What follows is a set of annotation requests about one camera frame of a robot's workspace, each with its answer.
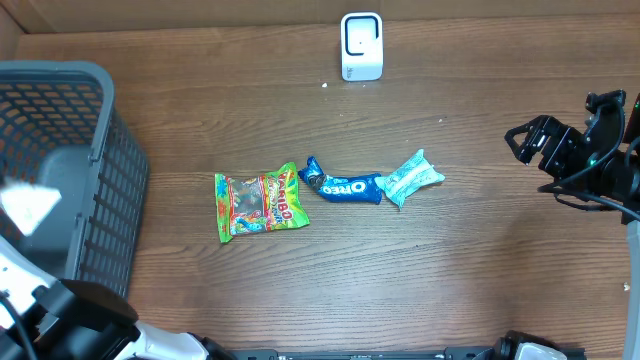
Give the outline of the mint green wipes pack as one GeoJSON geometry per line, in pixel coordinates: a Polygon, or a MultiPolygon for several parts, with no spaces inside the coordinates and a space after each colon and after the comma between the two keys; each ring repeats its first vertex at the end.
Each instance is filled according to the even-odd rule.
{"type": "Polygon", "coordinates": [[[401,167],[387,176],[374,179],[386,197],[401,209],[406,198],[424,186],[441,183],[446,177],[435,170],[419,149],[401,167]]]}

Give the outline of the blue Oreo cookie pack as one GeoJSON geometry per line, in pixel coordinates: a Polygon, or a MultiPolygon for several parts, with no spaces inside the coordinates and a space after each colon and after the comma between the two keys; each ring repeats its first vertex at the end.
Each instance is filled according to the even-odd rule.
{"type": "Polygon", "coordinates": [[[307,159],[307,166],[298,171],[299,177],[318,195],[330,202],[366,202],[379,204],[382,190],[375,180],[379,173],[355,177],[335,177],[326,174],[314,156],[307,159]]]}

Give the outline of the green Haribo candy bag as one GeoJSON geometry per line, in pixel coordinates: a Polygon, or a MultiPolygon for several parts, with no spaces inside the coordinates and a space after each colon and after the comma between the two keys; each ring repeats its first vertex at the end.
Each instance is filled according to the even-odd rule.
{"type": "Polygon", "coordinates": [[[215,174],[217,229],[221,243],[234,236],[302,228],[310,224],[299,197],[297,167],[239,180],[215,174]]]}

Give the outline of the white tube with gold cap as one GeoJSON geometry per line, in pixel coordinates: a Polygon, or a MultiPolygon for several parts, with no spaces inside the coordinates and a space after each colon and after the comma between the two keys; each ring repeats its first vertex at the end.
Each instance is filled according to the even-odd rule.
{"type": "Polygon", "coordinates": [[[61,201],[59,190],[26,182],[1,186],[1,209],[25,236],[32,235],[61,201]]]}

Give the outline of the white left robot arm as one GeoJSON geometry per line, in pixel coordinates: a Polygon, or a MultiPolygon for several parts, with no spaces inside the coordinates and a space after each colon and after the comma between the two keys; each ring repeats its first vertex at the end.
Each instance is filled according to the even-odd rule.
{"type": "Polygon", "coordinates": [[[59,279],[1,241],[3,359],[206,359],[235,356],[207,337],[139,320],[98,283],[59,279]]]}

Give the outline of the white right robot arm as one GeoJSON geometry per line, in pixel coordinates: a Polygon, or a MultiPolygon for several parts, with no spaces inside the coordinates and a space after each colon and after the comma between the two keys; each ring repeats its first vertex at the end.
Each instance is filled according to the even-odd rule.
{"type": "Polygon", "coordinates": [[[528,164],[536,154],[539,169],[553,178],[538,188],[571,208],[618,211],[626,227],[630,290],[624,359],[639,357],[639,104],[625,116],[626,92],[590,93],[590,117],[580,132],[550,115],[508,130],[504,136],[515,158],[528,164]]]}

